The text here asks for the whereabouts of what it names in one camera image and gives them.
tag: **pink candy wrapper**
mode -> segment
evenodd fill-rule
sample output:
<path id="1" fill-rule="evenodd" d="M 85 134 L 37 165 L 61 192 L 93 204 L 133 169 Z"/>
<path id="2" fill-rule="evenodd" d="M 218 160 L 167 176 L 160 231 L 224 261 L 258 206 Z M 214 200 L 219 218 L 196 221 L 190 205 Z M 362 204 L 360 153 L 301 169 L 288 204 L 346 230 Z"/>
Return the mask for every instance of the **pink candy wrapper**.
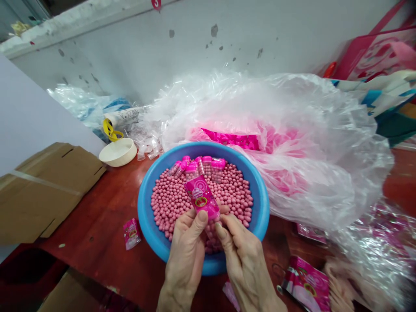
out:
<path id="1" fill-rule="evenodd" d="M 135 218 L 127 221 L 123 226 L 124 229 L 124 242 L 126 243 L 126 250 L 132 249 L 142 239 L 139 236 L 139 227 Z"/>
<path id="2" fill-rule="evenodd" d="M 186 182 L 184 185 L 189 199 L 191 200 L 191 204 L 195 208 L 196 212 L 198 213 L 200 210 L 205 210 L 208 213 L 209 221 L 219 221 L 220 208 L 218 207 L 204 177 L 200 175 L 199 177 Z"/>
<path id="3" fill-rule="evenodd" d="M 241 311 L 240 305 L 238 304 L 238 301 L 233 291 L 233 287 L 231 286 L 231 283 L 225 282 L 224 287 L 222 288 L 222 291 L 224 292 L 228 300 L 233 304 L 237 312 L 240 312 Z"/>
<path id="4" fill-rule="evenodd" d="M 298 230 L 299 235 L 326 244 L 326 236 L 324 231 L 314 227 L 308 227 L 299 223 L 296 223 L 296 229 Z"/>
<path id="5" fill-rule="evenodd" d="M 299 257 L 290 258 L 283 288 L 311 312 L 331 311 L 328 277 Z"/>

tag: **candy tube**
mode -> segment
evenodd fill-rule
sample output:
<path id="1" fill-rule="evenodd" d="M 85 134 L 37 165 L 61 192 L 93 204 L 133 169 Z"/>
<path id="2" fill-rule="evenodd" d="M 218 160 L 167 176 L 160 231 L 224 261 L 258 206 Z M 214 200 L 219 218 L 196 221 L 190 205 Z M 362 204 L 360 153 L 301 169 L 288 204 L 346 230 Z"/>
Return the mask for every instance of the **candy tube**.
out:
<path id="1" fill-rule="evenodd" d="M 186 165 L 189 165 L 189 163 L 191 162 L 191 157 L 188 155 L 183 156 L 182 161 L 186 161 Z"/>
<path id="2" fill-rule="evenodd" d="M 198 165 L 195 162 L 192 162 L 185 169 L 186 181 L 191 181 L 198 176 Z"/>
<path id="3" fill-rule="evenodd" d="M 188 167 L 188 163 L 186 162 L 186 160 L 183 160 L 181 165 L 179 166 L 179 168 L 175 172 L 175 177 L 179 177 L 182 174 L 182 172 L 184 172 L 186 167 Z"/>
<path id="4" fill-rule="evenodd" d="M 203 176 L 200 175 L 186 182 L 184 186 L 197 213 L 205 210 L 208 213 L 208 221 L 220 221 L 220 208 Z"/>
<path id="5" fill-rule="evenodd" d="M 178 170 L 178 168 L 181 166 L 181 161 L 177 161 L 177 162 L 175 162 L 174 164 L 173 164 L 173 166 L 172 166 L 172 168 L 171 169 L 169 169 L 169 171 L 168 171 L 168 176 L 172 176 L 172 175 L 174 175 L 175 174 L 175 172 L 176 172 L 176 170 Z"/>
<path id="6" fill-rule="evenodd" d="M 207 176 L 211 175 L 211 162 L 212 162 L 211 156 L 202 157 L 202 166 L 204 167 L 204 173 Z"/>
<path id="7" fill-rule="evenodd" d="M 221 183 L 223 177 L 223 165 L 220 160 L 211 162 L 211 177 L 215 183 Z"/>
<path id="8" fill-rule="evenodd" d="M 204 166 L 202 164 L 202 157 L 198 156 L 195 158 L 195 163 L 198 165 L 198 173 L 202 176 L 205 175 Z"/>

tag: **wooden table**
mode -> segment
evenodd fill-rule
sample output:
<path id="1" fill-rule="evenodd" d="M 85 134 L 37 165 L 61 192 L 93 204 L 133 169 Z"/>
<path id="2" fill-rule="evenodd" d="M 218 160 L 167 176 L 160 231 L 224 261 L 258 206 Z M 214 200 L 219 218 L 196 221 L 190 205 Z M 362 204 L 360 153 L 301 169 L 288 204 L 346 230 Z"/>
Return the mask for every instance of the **wooden table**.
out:
<path id="1" fill-rule="evenodd" d="M 385 194 L 416 215 L 416 154 L 402 150 L 394 154 L 397 164 L 386 181 Z M 152 163 L 146 159 L 110 168 L 54 234 L 37 241 L 40 248 L 147 311 L 156 309 L 165 263 L 145 240 L 126 251 L 123 224 L 137 218 L 139 187 Z M 281 284 L 290 255 L 300 256 L 321 269 L 328 254 L 294 234 L 293 223 L 274 216 L 263 248 L 274 286 Z M 233 311 L 222 292 L 226 280 L 225 274 L 203 277 L 192 310 Z M 289 311 L 303 311 L 288 295 L 279 296 Z"/>

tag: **finger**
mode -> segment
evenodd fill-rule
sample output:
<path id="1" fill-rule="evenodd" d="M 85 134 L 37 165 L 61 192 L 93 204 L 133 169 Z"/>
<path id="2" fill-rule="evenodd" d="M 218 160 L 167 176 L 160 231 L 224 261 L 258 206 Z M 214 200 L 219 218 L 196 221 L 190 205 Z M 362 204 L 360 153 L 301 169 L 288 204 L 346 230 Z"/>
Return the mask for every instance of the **finger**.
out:
<path id="1" fill-rule="evenodd" d="M 217 205 L 220 208 L 220 214 L 226 214 L 227 212 L 230 212 L 230 207 L 228 205 L 221 205 L 221 201 L 217 198 L 216 199 Z"/>
<path id="2" fill-rule="evenodd" d="M 201 210 L 193 221 L 191 227 L 187 232 L 191 238 L 198 238 L 199 235 L 204 231 L 205 227 L 208 224 L 208 213 L 205 210 Z"/>
<path id="3" fill-rule="evenodd" d="M 224 249 L 227 266 L 230 268 L 241 267 L 240 257 L 237 254 L 237 249 L 234 245 L 231 234 L 224 229 L 218 222 L 215 223 L 215 230 L 217 232 L 218 239 Z"/>
<path id="4" fill-rule="evenodd" d="M 230 207 L 228 205 L 222 205 L 220 206 L 220 214 L 226 214 L 227 212 L 230 212 Z"/>
<path id="5" fill-rule="evenodd" d="M 244 236 L 246 228 L 240 223 L 235 215 L 221 215 L 221 219 L 227 226 L 230 234 L 232 235 L 233 241 L 237 249 L 242 248 L 244 245 Z"/>
<path id="6" fill-rule="evenodd" d="M 185 224 L 186 228 L 190 228 L 194 219 L 196 217 L 195 209 L 189 209 L 186 213 L 181 215 L 175 222 L 175 226 L 177 224 Z"/>

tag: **pink shopping bag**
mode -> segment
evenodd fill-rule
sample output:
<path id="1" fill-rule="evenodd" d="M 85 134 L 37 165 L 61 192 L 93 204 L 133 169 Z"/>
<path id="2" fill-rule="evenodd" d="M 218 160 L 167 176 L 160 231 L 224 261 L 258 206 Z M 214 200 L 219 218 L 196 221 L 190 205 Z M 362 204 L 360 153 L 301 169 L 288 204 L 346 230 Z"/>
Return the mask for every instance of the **pink shopping bag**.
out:
<path id="1" fill-rule="evenodd" d="M 371 80 L 380 75 L 390 75 L 407 69 L 401 55 L 397 55 L 391 44 L 404 43 L 416 48 L 416 26 L 412 25 L 415 16 L 410 16 L 399 29 L 380 32 L 397 14 L 406 0 L 396 4 L 374 29 L 366 36 L 355 38 L 334 73 L 339 80 Z"/>

